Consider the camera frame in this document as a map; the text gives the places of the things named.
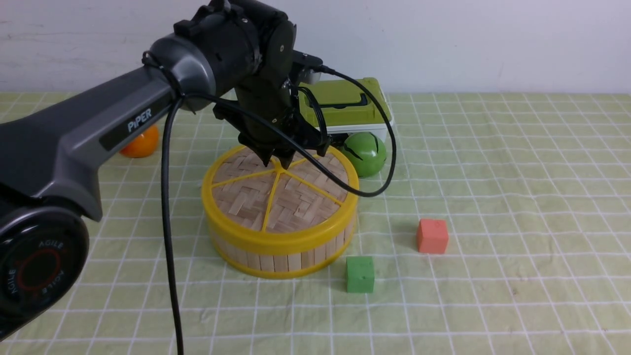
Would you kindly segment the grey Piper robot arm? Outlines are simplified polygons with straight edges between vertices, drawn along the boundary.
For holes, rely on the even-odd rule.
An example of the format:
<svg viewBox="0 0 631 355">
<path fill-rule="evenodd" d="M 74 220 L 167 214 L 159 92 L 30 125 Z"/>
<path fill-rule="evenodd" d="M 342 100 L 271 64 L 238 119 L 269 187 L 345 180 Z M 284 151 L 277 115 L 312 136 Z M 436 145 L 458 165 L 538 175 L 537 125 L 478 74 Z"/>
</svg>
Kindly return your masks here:
<svg viewBox="0 0 631 355">
<path fill-rule="evenodd" d="M 178 108 L 214 113 L 239 142 L 288 168 L 328 139 L 298 110 L 293 86 L 322 60 L 294 49 L 297 27 L 257 0 L 212 0 L 153 43 L 142 67 L 22 119 L 1 124 L 1 338 L 54 305 L 83 269 L 83 217 L 102 218 L 99 168 Z"/>
</svg>

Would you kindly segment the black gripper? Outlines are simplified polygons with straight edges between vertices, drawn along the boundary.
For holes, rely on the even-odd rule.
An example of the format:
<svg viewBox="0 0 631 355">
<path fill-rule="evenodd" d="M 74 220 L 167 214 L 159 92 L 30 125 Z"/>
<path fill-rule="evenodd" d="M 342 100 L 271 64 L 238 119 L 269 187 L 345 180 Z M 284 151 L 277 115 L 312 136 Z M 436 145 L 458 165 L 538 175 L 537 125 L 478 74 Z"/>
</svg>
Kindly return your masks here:
<svg viewBox="0 0 631 355">
<path fill-rule="evenodd" d="M 230 103 L 242 111 L 237 112 L 219 104 L 212 111 L 216 118 L 227 121 L 239 131 L 239 143 L 252 150 L 264 167 L 269 165 L 271 157 L 276 157 L 281 167 L 288 170 L 297 151 L 277 133 L 244 112 L 258 115 L 303 149 L 315 151 L 319 156 L 326 155 L 329 139 L 304 119 L 297 91 L 291 87 L 275 88 L 269 81 L 251 76 L 235 88 L 235 93 L 237 99 Z"/>
</svg>

